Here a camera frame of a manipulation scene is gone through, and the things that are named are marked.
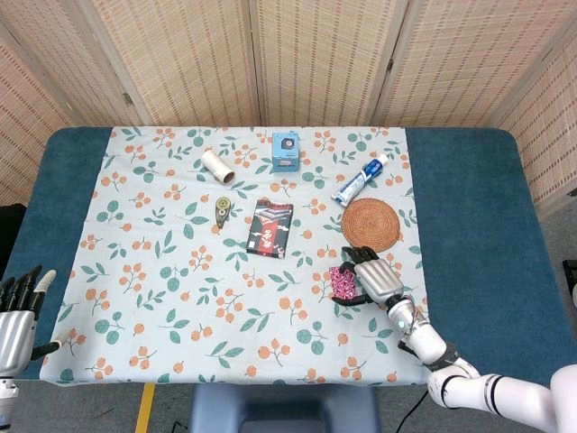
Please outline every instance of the robot finger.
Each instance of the robot finger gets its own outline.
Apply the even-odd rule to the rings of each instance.
[[[355,263],[362,263],[363,262],[362,257],[355,251],[355,249],[351,248],[350,246],[344,246],[343,251],[345,253],[349,254],[349,257],[351,257],[353,259],[353,262],[355,262]]]
[[[363,246],[362,250],[369,255],[370,260],[379,260],[379,256],[369,246]]]
[[[6,303],[2,307],[2,311],[14,311],[16,309],[16,303],[18,302],[18,297],[22,293],[24,287],[24,280],[28,274],[25,273],[20,277],[14,284],[10,295],[8,296]]]
[[[363,293],[362,295],[359,295],[359,296],[355,296],[352,299],[343,299],[343,298],[333,297],[333,301],[339,305],[344,306],[344,307],[352,307],[355,305],[368,304],[370,302],[373,302],[371,297],[369,295],[367,295],[366,293]]]
[[[48,290],[50,284],[54,281],[54,278],[56,278],[56,271],[52,269],[46,272],[41,280],[38,281],[38,285],[32,293],[30,306],[28,309],[34,312],[35,319],[38,319],[40,309],[42,307],[42,302],[44,301],[44,296],[46,296],[46,291]]]
[[[343,264],[341,264],[341,266],[339,267],[339,272],[344,273],[345,270],[351,271],[355,275],[357,273],[354,271],[354,263],[351,262],[344,262]]]
[[[10,289],[13,285],[14,277],[10,277],[8,280],[0,282],[0,312],[4,311],[3,307],[8,301],[8,293],[10,292]]]
[[[51,354],[52,352],[55,352],[63,347],[64,343],[70,335],[71,330],[72,329],[67,329],[66,331],[60,332],[60,334],[57,335],[56,338],[50,341],[47,345],[34,347],[32,350],[32,355],[30,356],[30,360],[36,361],[38,358]]]
[[[23,310],[28,309],[30,307],[30,300],[32,297],[32,292],[34,291],[34,286],[36,285],[36,279],[40,272],[42,271],[42,267],[40,265],[36,266],[31,272],[26,275],[24,279],[23,288],[18,296],[18,300],[16,302],[16,309]]]
[[[368,251],[366,251],[363,247],[355,248],[355,250],[361,256],[364,262],[369,262],[372,260],[372,255]]]

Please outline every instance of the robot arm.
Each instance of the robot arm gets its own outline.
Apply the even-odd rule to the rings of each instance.
[[[577,365],[555,373],[551,390],[497,374],[480,376],[436,333],[411,298],[403,296],[403,283],[387,262],[368,247],[343,250],[354,263],[343,263],[341,272],[355,273],[366,293],[333,300],[342,305],[376,302],[385,306],[393,326],[403,334],[399,348],[431,370],[427,388],[437,404],[449,409],[485,410],[545,432],[575,431],[577,412],[570,405],[577,389]]]
[[[46,290],[56,276],[48,271],[36,285],[42,267],[37,266],[18,281],[11,278],[0,283],[0,430],[10,428],[18,388],[14,377],[23,372],[28,363],[59,349],[66,336],[32,349],[36,322]]]

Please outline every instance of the wicker room divider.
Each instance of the wicker room divider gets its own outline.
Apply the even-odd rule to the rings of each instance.
[[[542,209],[577,178],[575,22],[574,0],[3,0],[0,204],[64,126],[375,124],[509,130]]]

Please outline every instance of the yellow floor marking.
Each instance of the yellow floor marking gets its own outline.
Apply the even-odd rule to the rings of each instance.
[[[146,433],[148,420],[151,417],[152,398],[154,397],[154,383],[145,383],[142,390],[141,408],[138,411],[134,433]]]

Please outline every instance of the blue box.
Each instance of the blue box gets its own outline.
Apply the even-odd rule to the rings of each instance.
[[[272,171],[298,171],[299,155],[297,133],[272,135]]]

